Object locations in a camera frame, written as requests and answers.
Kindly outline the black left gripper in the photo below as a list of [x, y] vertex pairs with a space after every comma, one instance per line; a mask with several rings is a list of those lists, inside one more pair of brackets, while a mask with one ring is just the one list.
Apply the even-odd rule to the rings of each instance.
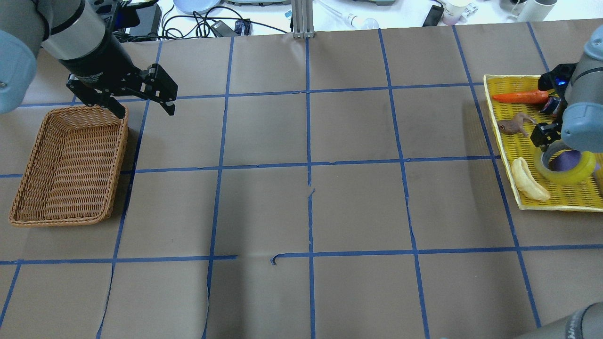
[[126, 109], [116, 98], [134, 96], [159, 103], [175, 114], [178, 85], [159, 64], [137, 67], [123, 49], [97, 49], [66, 61], [67, 88], [87, 106], [101, 106], [123, 120]]

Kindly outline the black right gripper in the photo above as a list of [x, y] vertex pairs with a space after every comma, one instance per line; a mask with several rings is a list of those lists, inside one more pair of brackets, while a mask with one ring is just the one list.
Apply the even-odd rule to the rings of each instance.
[[541, 152], [546, 152], [554, 142], [560, 141], [562, 123], [538, 123], [530, 134], [530, 140]]

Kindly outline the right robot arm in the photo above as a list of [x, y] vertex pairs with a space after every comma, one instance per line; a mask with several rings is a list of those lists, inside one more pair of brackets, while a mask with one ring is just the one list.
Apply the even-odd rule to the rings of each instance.
[[[540, 90], [554, 89], [560, 95], [560, 111], [551, 124], [537, 124], [530, 139], [536, 146], [534, 165], [549, 182], [571, 185], [569, 171], [551, 171], [548, 164], [556, 153], [575, 150], [580, 163], [575, 169], [592, 174], [595, 163], [588, 157], [602, 152], [602, 28], [597, 28], [584, 45], [576, 64], [560, 64], [542, 74]], [[602, 303], [577, 310], [532, 332], [524, 339], [600, 339]]]

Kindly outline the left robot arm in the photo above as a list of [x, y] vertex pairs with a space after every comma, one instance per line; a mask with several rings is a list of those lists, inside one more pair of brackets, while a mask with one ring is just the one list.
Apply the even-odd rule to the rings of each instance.
[[43, 49], [70, 72], [66, 86], [86, 106], [122, 119], [118, 98], [135, 96], [175, 114], [178, 86], [172, 77], [159, 64], [135, 66], [86, 0], [3, 0], [0, 35], [2, 113], [21, 105]]

